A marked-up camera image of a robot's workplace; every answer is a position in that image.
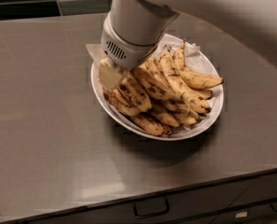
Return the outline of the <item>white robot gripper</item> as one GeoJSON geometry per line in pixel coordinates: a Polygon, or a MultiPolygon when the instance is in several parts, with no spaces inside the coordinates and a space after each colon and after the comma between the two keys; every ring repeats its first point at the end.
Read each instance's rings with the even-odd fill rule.
{"type": "Polygon", "coordinates": [[[110,15],[104,20],[101,47],[110,58],[100,61],[100,83],[107,89],[114,90],[133,69],[143,63],[157,48],[153,45],[135,45],[123,38],[114,30],[110,15]]]}

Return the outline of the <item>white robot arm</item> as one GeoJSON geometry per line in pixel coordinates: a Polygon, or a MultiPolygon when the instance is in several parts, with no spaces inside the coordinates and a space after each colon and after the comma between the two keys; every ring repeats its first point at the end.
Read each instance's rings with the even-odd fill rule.
{"type": "Polygon", "coordinates": [[[112,0],[101,38],[110,62],[101,67],[101,83],[113,90],[181,14],[212,24],[277,67],[277,0],[112,0]]]}

